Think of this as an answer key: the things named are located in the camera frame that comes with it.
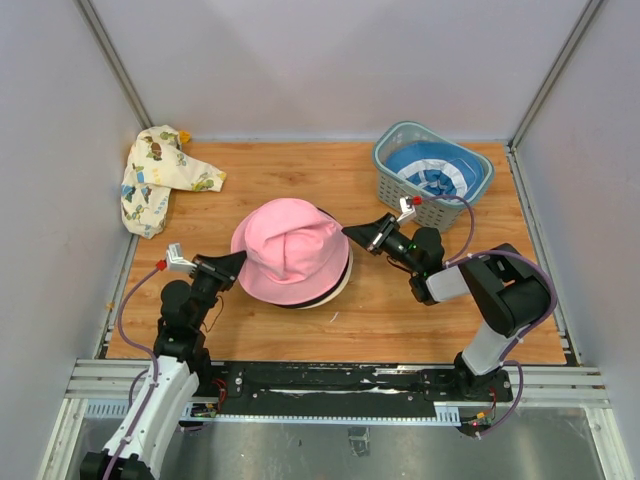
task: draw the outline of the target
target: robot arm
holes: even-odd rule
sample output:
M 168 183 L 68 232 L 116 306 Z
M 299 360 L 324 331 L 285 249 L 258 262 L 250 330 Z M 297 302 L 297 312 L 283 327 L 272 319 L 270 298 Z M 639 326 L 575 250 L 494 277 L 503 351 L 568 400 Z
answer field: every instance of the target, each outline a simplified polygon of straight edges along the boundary
M 536 270 L 518 260 L 517 250 L 509 244 L 495 247 L 491 255 L 446 268 L 437 229 L 419 228 L 411 239 L 400 233 L 402 220 L 410 219 L 411 210 L 415 211 L 407 198 L 402 199 L 401 207 L 399 219 L 387 213 L 376 222 L 345 227 L 343 233 L 373 255 L 386 253 L 409 271 L 411 291 L 421 303 L 433 305 L 473 296 L 484 322 L 454 361 L 456 383 L 467 396 L 486 391 L 518 335 L 547 311 L 549 286 Z
M 169 246 L 167 266 L 189 274 L 193 283 L 175 280 L 162 289 L 153 348 L 156 361 L 103 451 L 85 456 L 81 480 L 160 478 L 164 454 L 184 406 L 192 396 L 213 396 L 217 389 L 200 326 L 216 305 L 218 293 L 233 286 L 245 259 L 246 253 L 238 252 L 215 258 L 197 255 L 189 262 L 182 258 L 179 244 Z

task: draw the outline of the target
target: white wall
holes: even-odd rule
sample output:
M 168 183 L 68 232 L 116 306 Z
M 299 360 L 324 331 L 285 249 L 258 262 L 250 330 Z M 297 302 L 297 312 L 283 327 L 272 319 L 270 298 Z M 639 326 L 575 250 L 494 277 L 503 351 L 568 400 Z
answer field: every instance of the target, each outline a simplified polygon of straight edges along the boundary
M 0 476 L 30 479 L 104 321 L 138 126 L 72 1 L 2 3 Z
M 585 0 L 95 0 L 155 123 L 200 138 L 506 139 Z
M 584 360 L 640 475 L 640 3 L 608 2 L 520 148 Z

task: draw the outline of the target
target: patterned cloth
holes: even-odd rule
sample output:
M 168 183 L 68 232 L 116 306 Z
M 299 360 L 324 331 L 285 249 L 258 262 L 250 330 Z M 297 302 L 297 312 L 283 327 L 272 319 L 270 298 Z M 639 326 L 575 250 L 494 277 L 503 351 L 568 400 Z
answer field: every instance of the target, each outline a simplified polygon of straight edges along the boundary
M 432 195 L 457 195 L 468 200 L 484 180 L 480 160 L 450 143 L 411 143 L 389 155 L 385 165 Z
M 172 188 L 219 192 L 227 176 L 185 155 L 177 130 L 165 125 L 142 131 L 131 147 L 122 181 L 122 222 L 151 238 L 164 230 Z

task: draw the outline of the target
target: pink bucket hat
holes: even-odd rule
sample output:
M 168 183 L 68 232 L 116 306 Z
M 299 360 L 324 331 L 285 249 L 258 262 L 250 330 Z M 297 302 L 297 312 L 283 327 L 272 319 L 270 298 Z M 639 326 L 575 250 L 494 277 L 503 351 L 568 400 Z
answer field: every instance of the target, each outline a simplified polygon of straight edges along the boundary
M 303 308 L 333 297 L 350 273 L 349 240 L 338 222 L 297 198 L 254 210 L 233 233 L 231 252 L 246 250 L 238 275 L 252 297 Z

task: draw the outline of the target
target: gray plastic basket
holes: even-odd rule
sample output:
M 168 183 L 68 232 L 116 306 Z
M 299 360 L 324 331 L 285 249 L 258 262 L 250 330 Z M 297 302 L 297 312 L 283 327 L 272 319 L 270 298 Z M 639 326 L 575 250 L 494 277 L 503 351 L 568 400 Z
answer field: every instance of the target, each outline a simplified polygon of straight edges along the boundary
M 385 162 L 389 156 L 396 150 L 411 143 L 424 141 L 450 143 L 464 148 L 457 143 L 442 138 L 416 122 L 396 123 L 378 140 L 373 148 L 373 163 L 378 169 L 378 198 L 395 210 L 400 208 L 401 197 L 407 195 L 422 197 L 433 196 L 426 190 L 403 180 L 385 166 Z M 474 205 L 480 200 L 482 195 L 484 195 L 487 188 L 489 188 L 495 172 L 493 164 L 489 159 L 472 152 L 468 148 L 464 149 L 480 160 L 484 170 L 484 179 L 482 180 L 480 188 L 476 190 L 471 198 L 467 199 L 471 205 Z M 416 207 L 418 215 L 415 221 L 424 227 L 435 227 L 441 232 L 445 232 L 453 226 L 458 216 L 465 209 L 464 204 L 457 200 L 425 201 L 422 205 Z

